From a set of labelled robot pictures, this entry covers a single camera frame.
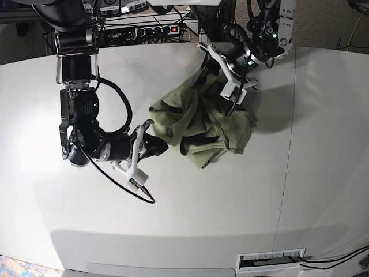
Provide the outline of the black power strip red switch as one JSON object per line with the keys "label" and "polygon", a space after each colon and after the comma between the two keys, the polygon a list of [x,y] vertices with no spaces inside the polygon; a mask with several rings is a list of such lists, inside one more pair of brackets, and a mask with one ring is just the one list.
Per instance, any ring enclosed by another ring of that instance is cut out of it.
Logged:
{"label": "black power strip red switch", "polygon": [[171,37],[179,36],[181,28],[178,25],[165,27],[136,27],[135,34],[138,38]]}

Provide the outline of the white shelf with equipment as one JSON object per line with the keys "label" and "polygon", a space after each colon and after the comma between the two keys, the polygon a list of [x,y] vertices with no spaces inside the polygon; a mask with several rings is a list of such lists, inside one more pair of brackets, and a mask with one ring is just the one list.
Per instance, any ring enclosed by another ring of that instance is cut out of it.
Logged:
{"label": "white shelf with equipment", "polygon": [[[148,1],[83,1],[93,19],[104,19],[99,25],[101,48],[160,43],[199,41],[199,24],[189,6],[151,6]],[[138,38],[136,27],[178,25],[179,36]]]}

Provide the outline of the green T-shirt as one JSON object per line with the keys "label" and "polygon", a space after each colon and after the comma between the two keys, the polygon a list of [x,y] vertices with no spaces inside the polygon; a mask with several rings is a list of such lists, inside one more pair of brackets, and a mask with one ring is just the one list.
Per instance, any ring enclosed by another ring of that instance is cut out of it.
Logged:
{"label": "green T-shirt", "polygon": [[252,135],[248,110],[226,116],[224,86],[224,77],[195,74],[149,108],[154,134],[201,169],[226,152],[243,154]]}

